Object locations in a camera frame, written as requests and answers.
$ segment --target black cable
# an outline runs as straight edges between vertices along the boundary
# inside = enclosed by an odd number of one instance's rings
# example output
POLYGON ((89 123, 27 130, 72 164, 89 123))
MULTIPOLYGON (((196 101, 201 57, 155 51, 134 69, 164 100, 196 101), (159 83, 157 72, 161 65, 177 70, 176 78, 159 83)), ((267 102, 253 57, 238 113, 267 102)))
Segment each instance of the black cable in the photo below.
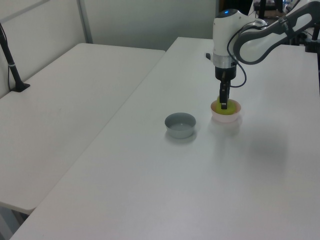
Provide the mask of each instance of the black cable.
POLYGON ((10 88, 10 67, 8 66, 8 88, 9 88, 9 91, 11 92, 11 88, 10 88))
POLYGON ((229 45, 231 43, 231 41, 234 39, 234 37, 242 30, 242 28, 240 28, 229 40, 227 46, 226 46, 226 50, 228 51, 228 54, 229 56, 232 58, 232 60, 241 68, 243 74, 244 74, 244 81, 242 84, 238 85, 238 86, 230 86, 230 88, 240 88, 242 87, 243 85, 246 84, 247 82, 247 74, 246 74, 246 71, 244 70, 244 68, 239 64, 239 62, 234 58, 234 56, 232 56, 230 50, 229 50, 229 45))
MULTIPOLYGON (((232 60, 241 68, 241 70, 242 70, 242 72, 243 72, 243 74, 244 74, 244 81, 243 81, 243 83, 240 84, 240 85, 238 85, 238 86, 230 86, 230 88, 240 88, 240 87, 242 87, 243 85, 245 85, 246 82, 247 82, 247 74, 246 74, 246 71, 245 71, 244 68, 240 65, 240 63, 234 58, 234 56, 232 56, 232 54, 231 54, 231 52, 230 52, 230 50, 229 50, 229 46, 230 46, 231 41, 235 38, 235 36, 236 36, 238 33, 240 33, 240 31, 243 30, 244 27, 245 27, 245 26, 243 26, 242 28, 240 28, 240 29, 230 38, 230 40, 229 40, 229 42, 228 42, 228 44, 227 44, 227 46, 226 46, 226 50, 227 50, 229 56, 230 56, 230 57, 232 58, 232 60)), ((247 28, 246 30, 249 30, 249 29, 258 29, 258 30, 261 30, 262 28, 266 28, 266 27, 268 27, 268 25, 266 25, 266 26, 254 26, 254 25, 253 25, 253 26, 247 28)))
POLYGON ((2 33, 3 33, 3 35, 4 35, 4 38, 5 38, 6 43, 8 43, 7 35, 6 35, 6 32, 5 32, 4 28, 3 28, 2 25, 1 25, 1 22, 0 22, 0 29, 1 29, 1 31, 2 31, 2 33))
MULTIPOLYGON (((8 44, 7 35, 6 35, 6 32, 5 32, 4 28, 1 25, 1 22, 0 22, 0 29, 1 29, 1 31, 3 33, 3 35, 4 35, 6 43, 8 44)), ((8 66, 8 88, 9 88, 9 91, 11 92, 11 88, 10 88, 10 67, 9 66, 8 66)))
POLYGON ((250 16, 251 14, 253 14, 255 12, 255 10, 253 10, 250 14, 248 14, 248 16, 250 16))

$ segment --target white table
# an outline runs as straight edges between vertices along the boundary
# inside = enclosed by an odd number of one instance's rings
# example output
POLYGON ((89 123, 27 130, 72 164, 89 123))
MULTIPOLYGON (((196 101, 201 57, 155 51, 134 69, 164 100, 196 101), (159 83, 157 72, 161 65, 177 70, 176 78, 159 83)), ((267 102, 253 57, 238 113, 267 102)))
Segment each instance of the white table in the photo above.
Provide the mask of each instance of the white table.
POLYGON ((221 124, 212 49, 178 38, 12 240, 319 239, 316 54, 282 45, 245 66, 242 117, 221 124), (166 135, 175 112, 196 135, 166 135))
POLYGON ((163 54, 78 44, 0 99, 0 206, 30 214, 163 54))

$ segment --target white wall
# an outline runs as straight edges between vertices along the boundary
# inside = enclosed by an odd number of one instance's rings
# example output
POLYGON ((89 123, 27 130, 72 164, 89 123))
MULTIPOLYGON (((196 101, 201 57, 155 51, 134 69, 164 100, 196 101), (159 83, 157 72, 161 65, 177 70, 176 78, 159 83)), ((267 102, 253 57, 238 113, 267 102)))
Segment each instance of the white wall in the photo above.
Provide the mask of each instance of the white wall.
POLYGON ((81 0, 93 43, 167 50, 177 37, 212 38, 216 0, 81 0))
MULTIPOLYGON (((50 0, 2 26, 22 81, 85 42, 77 0, 50 0)), ((0 50, 0 98, 8 93, 7 66, 0 50)))

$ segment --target black stand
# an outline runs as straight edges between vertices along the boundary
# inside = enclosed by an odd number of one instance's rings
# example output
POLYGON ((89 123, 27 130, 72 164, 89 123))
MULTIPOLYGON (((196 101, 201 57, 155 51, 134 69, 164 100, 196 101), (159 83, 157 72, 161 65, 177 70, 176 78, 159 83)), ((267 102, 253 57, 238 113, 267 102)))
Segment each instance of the black stand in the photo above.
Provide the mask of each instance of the black stand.
POLYGON ((19 76, 16 64, 15 64, 14 59, 12 58, 12 55, 10 53, 7 39, 6 39, 4 33, 3 33, 3 31, 1 29, 0 29, 0 44, 1 44, 3 53, 4 53, 5 58, 6 58, 6 61, 8 62, 8 66, 9 66, 9 68, 11 70, 12 76, 13 76, 14 81, 15 81, 15 88, 11 89, 11 91, 20 93, 23 90, 25 90, 28 87, 30 87, 30 84, 23 83, 21 81, 21 78, 19 76))

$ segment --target yellow sponge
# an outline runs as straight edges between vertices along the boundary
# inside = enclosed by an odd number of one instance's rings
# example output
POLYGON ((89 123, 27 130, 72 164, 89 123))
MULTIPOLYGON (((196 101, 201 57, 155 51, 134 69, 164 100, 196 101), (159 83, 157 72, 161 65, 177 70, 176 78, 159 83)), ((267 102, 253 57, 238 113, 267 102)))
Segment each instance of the yellow sponge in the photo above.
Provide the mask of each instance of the yellow sponge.
POLYGON ((236 104, 232 100, 228 100, 226 103, 226 109, 221 108, 220 97, 216 100, 215 112, 221 115, 231 115, 236 112, 236 104))

